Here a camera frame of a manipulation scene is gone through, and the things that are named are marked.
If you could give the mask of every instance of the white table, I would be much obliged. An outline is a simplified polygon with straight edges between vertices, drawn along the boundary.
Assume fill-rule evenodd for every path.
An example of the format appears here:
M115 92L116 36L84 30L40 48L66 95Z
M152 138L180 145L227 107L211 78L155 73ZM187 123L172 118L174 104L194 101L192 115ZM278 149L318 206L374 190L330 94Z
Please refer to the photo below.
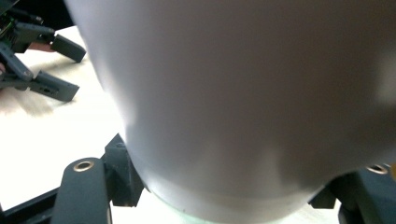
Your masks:
M83 45L76 27L59 33ZM88 55L82 63L34 50L18 57L35 74L42 69L80 89L66 104L31 91L0 91L0 203L4 210L59 187L69 163L100 158L120 127L115 106L102 91ZM307 205L276 223L338 223L337 212ZM206 223L182 216L147 191L136 208L112 208L112 214L115 224Z

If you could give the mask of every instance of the screw hole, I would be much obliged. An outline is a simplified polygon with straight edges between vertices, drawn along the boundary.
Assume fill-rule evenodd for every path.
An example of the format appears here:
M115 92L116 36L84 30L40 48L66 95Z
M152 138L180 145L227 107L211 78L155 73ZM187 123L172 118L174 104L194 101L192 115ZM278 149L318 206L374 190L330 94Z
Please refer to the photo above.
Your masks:
M93 161L82 161L74 166L76 172L84 172L93 167Z
M377 165L377 164L374 166L367 167L367 170L376 173L378 175L385 175L388 173L387 169L385 169L382 165Z

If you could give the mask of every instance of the table surface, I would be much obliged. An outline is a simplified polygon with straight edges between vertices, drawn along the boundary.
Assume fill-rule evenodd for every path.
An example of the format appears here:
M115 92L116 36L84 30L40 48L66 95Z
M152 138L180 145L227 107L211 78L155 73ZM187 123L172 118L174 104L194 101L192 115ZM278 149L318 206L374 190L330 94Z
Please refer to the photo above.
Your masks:
M76 27L58 33L84 46ZM81 63L36 50L18 57L34 74L43 70L80 89L70 103L31 91L0 90L0 203L4 210L59 187L69 163L100 158L120 129L116 108L101 89L89 55ZM274 223L338 223L337 212L306 205ZM115 224L207 223L181 215L145 190L136 208L113 207L112 216Z

